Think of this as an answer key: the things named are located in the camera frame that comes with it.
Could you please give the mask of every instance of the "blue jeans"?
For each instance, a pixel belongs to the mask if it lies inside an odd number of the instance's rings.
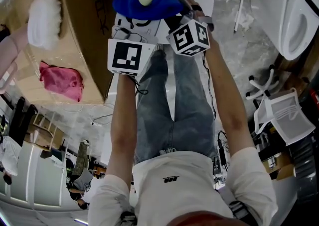
[[[193,57],[174,54],[176,81],[175,121],[171,119],[165,83],[168,77],[166,54],[156,51],[140,81],[138,141],[135,164],[160,155],[160,151],[193,151],[213,158],[214,114],[207,102]]]

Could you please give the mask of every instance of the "blue cloth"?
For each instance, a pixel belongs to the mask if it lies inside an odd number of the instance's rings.
[[[192,151],[209,158],[216,156],[214,114],[200,80],[195,57],[174,53],[176,82],[175,116],[170,116],[165,83],[168,77],[166,55],[156,51],[140,81],[138,141],[134,163],[160,155],[160,151]]]
[[[177,15],[184,6],[179,0],[153,0],[143,6],[139,0],[113,0],[113,9],[125,17],[137,20],[160,20]]]

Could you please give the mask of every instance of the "white t-shirt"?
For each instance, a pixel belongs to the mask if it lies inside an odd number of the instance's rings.
[[[11,137],[3,137],[3,142],[0,144],[0,161],[4,169],[13,176],[18,174],[17,164],[20,151],[21,146]]]
[[[173,219],[196,211],[210,211],[233,218],[214,190],[212,160],[195,152],[173,152],[137,164],[133,170],[139,201],[135,215],[139,226],[165,226]],[[115,226],[129,207],[126,183],[107,175],[92,198],[90,226]],[[276,213],[276,195],[270,176],[255,148],[233,155],[226,185],[235,198],[252,208],[264,226]]]

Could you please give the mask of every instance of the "white fluffy brush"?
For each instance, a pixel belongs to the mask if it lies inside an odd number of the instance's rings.
[[[52,50],[59,40],[61,21],[59,0],[34,0],[29,9],[29,43]]]

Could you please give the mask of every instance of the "red cloth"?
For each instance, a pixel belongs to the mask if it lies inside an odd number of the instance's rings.
[[[40,81],[48,91],[64,95],[74,101],[80,102],[82,98],[83,83],[81,74],[75,69],[49,66],[40,63]]]

